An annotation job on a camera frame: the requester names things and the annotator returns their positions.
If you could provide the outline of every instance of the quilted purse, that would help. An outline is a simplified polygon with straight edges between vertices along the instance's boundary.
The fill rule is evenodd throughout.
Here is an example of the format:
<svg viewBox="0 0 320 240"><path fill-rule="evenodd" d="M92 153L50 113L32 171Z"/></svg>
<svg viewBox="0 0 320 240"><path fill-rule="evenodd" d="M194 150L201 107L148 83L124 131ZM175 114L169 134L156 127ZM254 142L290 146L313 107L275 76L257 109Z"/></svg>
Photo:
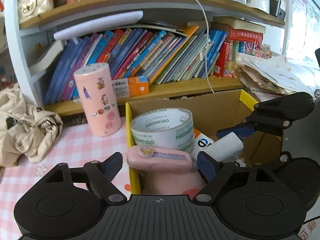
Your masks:
<svg viewBox="0 0 320 240"><path fill-rule="evenodd" d="M53 0L19 0L18 16L19 23L33 18L39 14L54 8Z"/></svg>

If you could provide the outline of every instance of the stack of papers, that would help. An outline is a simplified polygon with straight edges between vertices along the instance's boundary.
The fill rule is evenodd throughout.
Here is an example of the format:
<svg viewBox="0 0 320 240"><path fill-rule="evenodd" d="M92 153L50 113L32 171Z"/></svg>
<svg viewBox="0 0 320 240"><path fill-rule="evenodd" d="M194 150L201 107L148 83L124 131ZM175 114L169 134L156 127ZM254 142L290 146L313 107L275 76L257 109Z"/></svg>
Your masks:
<svg viewBox="0 0 320 240"><path fill-rule="evenodd" d="M261 93L289 95L307 92L314 96L314 91L293 74L283 55L263 59L238 53L236 60L241 82L253 93L261 96Z"/></svg>

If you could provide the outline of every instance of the purple book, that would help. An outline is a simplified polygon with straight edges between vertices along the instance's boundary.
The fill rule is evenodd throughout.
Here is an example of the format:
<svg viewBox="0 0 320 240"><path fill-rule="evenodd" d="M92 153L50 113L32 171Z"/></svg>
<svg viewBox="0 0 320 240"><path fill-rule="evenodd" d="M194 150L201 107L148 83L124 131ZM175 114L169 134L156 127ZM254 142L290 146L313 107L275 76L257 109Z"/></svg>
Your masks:
<svg viewBox="0 0 320 240"><path fill-rule="evenodd" d="M88 41L87 45L84 47L84 50L82 51L81 55L80 55L80 58L78 59L77 63L76 63L76 66L74 67L72 73L71 73L71 76L68 80L68 83L66 85L66 88L63 92L63 95L62 95L62 101L69 101L69 98L70 98L70 95L73 91L73 87L76 85L75 84L75 78L73 77L73 73L78 70L79 68L81 68L82 66L82 63L85 59L85 57L87 56L92 44L94 43L94 41L99 37L99 34L97 33L94 33L92 34L90 40Z"/></svg>

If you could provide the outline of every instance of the pink cup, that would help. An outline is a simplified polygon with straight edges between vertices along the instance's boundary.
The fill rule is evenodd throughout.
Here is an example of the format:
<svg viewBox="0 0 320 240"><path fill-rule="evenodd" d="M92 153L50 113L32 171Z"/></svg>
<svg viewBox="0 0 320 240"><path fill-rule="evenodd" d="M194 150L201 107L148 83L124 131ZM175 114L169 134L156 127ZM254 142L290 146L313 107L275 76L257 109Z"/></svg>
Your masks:
<svg viewBox="0 0 320 240"><path fill-rule="evenodd" d="M74 77L91 132L96 136L117 132L121 119L109 65L95 63L85 66L75 71Z"/></svg>

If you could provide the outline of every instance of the gingham tablecloth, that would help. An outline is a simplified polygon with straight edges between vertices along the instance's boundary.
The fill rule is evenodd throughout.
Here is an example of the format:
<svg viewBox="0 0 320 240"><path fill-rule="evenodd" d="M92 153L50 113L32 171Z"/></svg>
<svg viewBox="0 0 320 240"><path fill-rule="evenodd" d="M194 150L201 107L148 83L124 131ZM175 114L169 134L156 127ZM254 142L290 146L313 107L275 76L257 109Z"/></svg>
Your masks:
<svg viewBox="0 0 320 240"><path fill-rule="evenodd" d="M4 169L0 181L0 239L16 240L21 237L13 217L16 202L56 164L65 162L69 167L83 167L91 160L103 161L114 152L127 151L125 119L118 132L109 137L92 135L87 124L65 128L51 152L40 163L31 163L21 156L17 167ZM121 171L112 183L127 197L130 196L129 167L124 158ZM85 188L85 184L76 183Z"/></svg>

